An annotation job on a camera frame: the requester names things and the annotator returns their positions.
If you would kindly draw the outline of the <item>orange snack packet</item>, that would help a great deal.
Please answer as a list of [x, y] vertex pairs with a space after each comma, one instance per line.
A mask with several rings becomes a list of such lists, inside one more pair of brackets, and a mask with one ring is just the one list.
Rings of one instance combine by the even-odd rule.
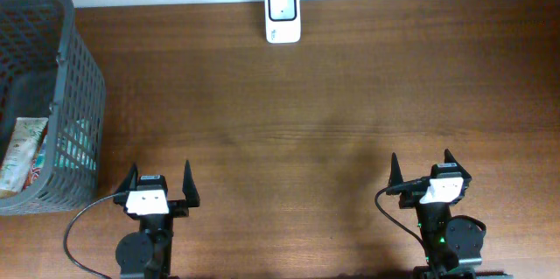
[[23, 189], [30, 187], [39, 178], [46, 159], [46, 142], [47, 136], [44, 136], [43, 141], [39, 145], [33, 159], [31, 160], [31, 167], [28, 170], [27, 179], [25, 180]]

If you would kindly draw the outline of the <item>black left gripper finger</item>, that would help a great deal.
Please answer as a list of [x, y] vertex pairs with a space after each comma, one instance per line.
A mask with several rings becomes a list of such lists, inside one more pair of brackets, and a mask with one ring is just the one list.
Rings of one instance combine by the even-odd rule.
[[115, 193], [135, 191], [137, 189], [137, 180], [138, 180], [137, 177], [138, 177], [137, 165], [133, 163], [128, 171], [128, 174], [115, 190]]
[[193, 173], [190, 162], [185, 161], [182, 192], [185, 195], [185, 202], [189, 208], [200, 206], [200, 196], [193, 180]]

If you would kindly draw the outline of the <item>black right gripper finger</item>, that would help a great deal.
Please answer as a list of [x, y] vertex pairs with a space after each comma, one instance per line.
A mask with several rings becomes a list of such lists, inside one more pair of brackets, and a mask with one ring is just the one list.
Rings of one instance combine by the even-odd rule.
[[444, 150], [444, 167], [446, 169], [461, 169], [462, 166], [460, 165], [460, 163], [456, 160], [456, 158], [452, 155], [451, 151], [449, 149], [445, 149]]
[[397, 187], [403, 184], [403, 175], [401, 173], [400, 164], [395, 152], [391, 155], [390, 161], [390, 174], [388, 180], [388, 187]]

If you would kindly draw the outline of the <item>white Pantene cream tube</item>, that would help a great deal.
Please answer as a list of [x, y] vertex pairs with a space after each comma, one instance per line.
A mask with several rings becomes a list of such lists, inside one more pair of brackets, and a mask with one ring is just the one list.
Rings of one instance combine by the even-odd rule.
[[1, 198], [23, 190], [32, 159], [42, 143], [47, 117], [18, 117], [1, 164]]

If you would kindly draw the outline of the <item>teal snack bag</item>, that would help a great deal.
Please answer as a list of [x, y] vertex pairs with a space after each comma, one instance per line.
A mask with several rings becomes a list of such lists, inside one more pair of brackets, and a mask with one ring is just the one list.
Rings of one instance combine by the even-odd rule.
[[90, 171], [96, 169], [94, 144], [88, 136], [88, 130], [90, 122], [84, 119], [63, 129], [63, 134], [57, 139], [57, 148], [60, 150], [56, 153], [54, 162], [57, 167], [77, 169], [81, 166]]

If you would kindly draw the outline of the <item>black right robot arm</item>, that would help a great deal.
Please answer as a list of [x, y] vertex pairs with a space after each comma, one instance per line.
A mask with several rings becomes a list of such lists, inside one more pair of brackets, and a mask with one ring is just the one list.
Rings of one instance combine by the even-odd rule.
[[391, 156], [388, 195], [399, 197], [401, 209], [413, 209], [419, 242], [427, 265], [413, 270], [415, 278], [474, 278], [482, 263], [487, 227], [475, 218], [453, 216], [451, 207], [466, 195], [472, 176], [449, 150], [433, 164], [428, 176], [405, 181], [396, 154]]

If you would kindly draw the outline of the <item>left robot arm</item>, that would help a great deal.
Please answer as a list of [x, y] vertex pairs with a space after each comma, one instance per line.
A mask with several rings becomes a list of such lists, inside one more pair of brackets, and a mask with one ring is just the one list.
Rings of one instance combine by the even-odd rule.
[[133, 164], [115, 191], [114, 203], [139, 223], [137, 231], [124, 236], [115, 249], [121, 278], [165, 279], [172, 276], [173, 221], [189, 216], [200, 206], [191, 165], [185, 163], [182, 199], [169, 200], [163, 175], [141, 176]]

